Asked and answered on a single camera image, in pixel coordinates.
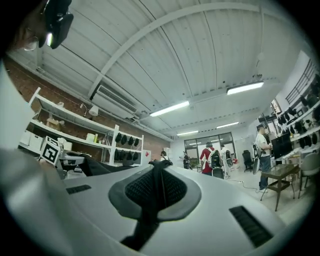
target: white box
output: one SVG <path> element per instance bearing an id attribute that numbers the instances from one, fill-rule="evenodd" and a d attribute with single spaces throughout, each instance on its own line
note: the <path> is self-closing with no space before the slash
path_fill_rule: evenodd
<path id="1" fill-rule="evenodd" d="M 46 136 L 41 148 L 40 157 L 55 166 L 59 160 L 60 152 L 61 149 L 58 141 Z"/>
<path id="2" fill-rule="evenodd" d="M 44 138 L 35 135 L 33 133 L 30 134 L 30 143 L 29 146 L 35 150 L 41 150 L 42 142 L 44 141 Z"/>
<path id="3" fill-rule="evenodd" d="M 28 130 L 25 130 L 24 133 L 22 134 L 22 137 L 20 139 L 20 142 L 24 145 L 29 146 L 30 144 L 30 138 L 31 138 L 31 132 Z"/>

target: man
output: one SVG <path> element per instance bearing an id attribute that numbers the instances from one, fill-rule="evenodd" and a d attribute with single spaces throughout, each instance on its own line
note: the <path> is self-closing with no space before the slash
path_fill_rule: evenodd
<path id="1" fill-rule="evenodd" d="M 183 159 L 183 168 L 192 170 L 190 165 L 190 157 L 188 156 L 186 151 L 183 151 L 183 154 L 184 154 L 183 158 L 180 156 L 180 158 Z"/>
<path id="2" fill-rule="evenodd" d="M 224 171 L 224 178 L 225 179 L 230 179 L 230 168 L 229 165 L 227 163 L 227 155 L 226 152 L 228 151 L 228 149 L 225 147 L 225 145 L 221 145 L 221 151 L 220 151 L 220 155 L 222 158 L 222 163 L 223 163 L 223 171 Z"/>
<path id="3" fill-rule="evenodd" d="M 262 124 L 258 127 L 258 134 L 255 139 L 255 144 L 258 149 L 262 152 L 260 157 L 261 171 L 263 173 L 269 172 L 271 169 L 271 158 L 270 158 L 270 150 L 272 150 L 272 146 L 267 144 L 267 140 L 264 136 L 265 128 Z M 260 192 L 263 193 L 264 190 L 268 187 L 268 178 L 261 176 L 259 182 Z"/>
<path id="4" fill-rule="evenodd" d="M 211 152 L 214 152 L 215 149 L 212 147 L 212 142 L 207 141 L 205 144 L 205 149 L 202 150 L 201 156 L 200 156 L 200 163 L 201 163 L 201 170 L 202 173 L 205 175 L 210 175 L 212 176 L 212 168 L 208 164 L 209 156 Z"/>

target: vent slot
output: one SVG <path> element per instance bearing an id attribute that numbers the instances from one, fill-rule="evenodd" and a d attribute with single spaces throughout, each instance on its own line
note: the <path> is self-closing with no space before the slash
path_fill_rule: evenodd
<path id="1" fill-rule="evenodd" d="M 132 106 L 130 103 L 125 101 L 123 98 L 119 97 L 116 95 L 114 92 L 111 90 L 107 89 L 106 87 L 100 85 L 98 92 L 105 96 L 108 100 L 111 100 L 114 103 L 117 103 L 118 105 L 122 106 L 123 108 L 129 110 L 130 112 L 136 113 L 137 109 Z"/>
<path id="2" fill-rule="evenodd" d="M 89 190 L 89 189 L 91 189 L 89 185 L 81 185 L 81 186 L 68 187 L 66 188 L 66 191 L 68 192 L 69 195 L 71 195 L 71 194 L 75 194 L 75 193 Z"/>
<path id="3" fill-rule="evenodd" d="M 243 206 L 229 209 L 255 247 L 263 245 L 272 235 Z"/>

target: cable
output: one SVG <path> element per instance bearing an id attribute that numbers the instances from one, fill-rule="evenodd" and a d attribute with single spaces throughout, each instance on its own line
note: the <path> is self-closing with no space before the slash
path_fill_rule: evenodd
<path id="1" fill-rule="evenodd" d="M 239 183 L 242 183 L 242 186 L 245 188 L 245 189 L 252 189 L 252 190 L 255 190 L 255 193 L 258 194 L 259 193 L 259 189 L 256 188 L 256 187 L 246 187 L 245 186 L 245 183 L 242 181 L 242 180 L 234 180 L 234 179 L 227 179 L 226 180 L 227 182 L 239 182 Z"/>

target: brick wall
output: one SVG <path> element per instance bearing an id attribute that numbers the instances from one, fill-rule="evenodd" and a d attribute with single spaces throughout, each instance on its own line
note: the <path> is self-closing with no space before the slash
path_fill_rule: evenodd
<path id="1" fill-rule="evenodd" d="M 9 70 L 8 74 L 12 79 L 14 85 L 21 92 L 23 98 L 27 102 L 31 99 L 36 89 L 40 87 L 41 90 L 39 91 L 39 95 L 43 96 L 49 101 L 54 102 L 56 104 L 59 102 L 63 102 L 64 107 L 67 110 L 70 110 L 81 116 L 85 113 L 85 110 L 80 108 L 80 105 L 83 103 L 81 100 L 75 98 L 74 96 L 55 87 L 51 83 L 34 75 L 33 73 L 29 72 L 28 70 L 26 70 L 25 68 L 23 68 L 18 63 L 16 63 L 15 61 L 13 61 L 8 57 L 4 59 L 4 64 L 6 69 Z M 34 102 L 32 104 L 32 109 L 34 111 L 37 111 L 39 107 L 40 105 L 38 102 Z M 39 119 L 45 123 L 47 118 L 48 118 L 48 114 L 42 111 L 41 115 L 39 116 Z M 115 125 L 119 125 L 120 127 L 119 130 L 127 134 L 132 134 L 138 137 L 141 137 L 142 135 L 144 135 L 143 149 L 151 151 L 151 158 L 153 160 L 154 159 L 159 160 L 160 153 L 163 150 L 163 148 L 170 147 L 169 142 L 161 138 L 158 138 L 156 136 L 153 136 L 134 126 L 131 126 L 125 122 L 122 122 L 116 118 L 113 118 L 112 116 L 98 115 L 93 117 L 93 120 L 97 123 L 103 124 L 111 128 L 114 128 Z M 33 132 L 37 135 L 40 135 L 40 136 L 45 135 L 43 131 L 37 128 L 33 128 L 31 125 L 29 126 L 29 129 L 32 129 Z M 70 134 L 82 139 L 86 138 L 87 133 L 95 134 L 95 132 L 92 132 L 88 129 L 82 128 L 80 126 L 77 126 L 68 122 L 66 122 L 65 127 L 63 127 L 62 129 L 63 129 L 61 130 L 62 132 L 65 132 L 67 134 Z M 98 148 L 73 143 L 72 150 L 88 153 L 97 160 L 101 159 L 102 150 Z"/>

